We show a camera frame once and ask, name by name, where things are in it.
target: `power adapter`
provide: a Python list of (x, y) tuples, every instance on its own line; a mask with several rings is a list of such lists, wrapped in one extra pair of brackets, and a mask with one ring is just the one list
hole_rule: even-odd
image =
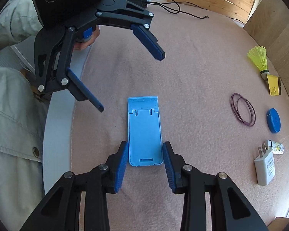
[(132, 2), (133, 4), (136, 4), (143, 8), (148, 7), (148, 0), (127, 0), (127, 1)]
[(266, 150), (265, 145), (262, 144), (262, 150), (261, 147), (258, 148), (259, 156), (254, 160), (254, 162), (258, 185), (266, 186), (275, 176), (275, 166), (272, 149)]

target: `human hand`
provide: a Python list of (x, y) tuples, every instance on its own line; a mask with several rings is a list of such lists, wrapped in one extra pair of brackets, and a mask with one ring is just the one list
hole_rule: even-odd
[(93, 44), (93, 42), (95, 42), (95, 39), (99, 36), (100, 34), (100, 30), (99, 30), (99, 26), (96, 25), (96, 30), (93, 31), (92, 35), (91, 35), (91, 39), (87, 42), (76, 42), (74, 44), (74, 50), (84, 50), (86, 47), (90, 46), (91, 44)]

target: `shuttlecock cork base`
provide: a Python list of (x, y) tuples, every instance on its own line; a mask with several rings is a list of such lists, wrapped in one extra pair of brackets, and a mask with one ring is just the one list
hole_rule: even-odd
[(247, 53), (247, 55), (260, 70), (262, 79), (267, 81), (267, 75), (270, 73), (267, 69), (267, 52), (265, 47), (254, 47)]

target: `clothing button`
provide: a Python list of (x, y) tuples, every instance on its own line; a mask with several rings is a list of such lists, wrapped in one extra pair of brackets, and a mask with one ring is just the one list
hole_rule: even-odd
[(37, 147), (33, 147), (32, 151), (33, 151), (33, 154), (35, 157), (37, 157), (37, 158), (40, 157), (40, 152), (39, 152)]

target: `light blue plastic holder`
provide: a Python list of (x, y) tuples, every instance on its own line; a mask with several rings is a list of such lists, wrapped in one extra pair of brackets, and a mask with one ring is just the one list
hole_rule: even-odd
[(163, 163), (157, 96), (128, 98), (128, 132), (129, 163), (132, 166)]

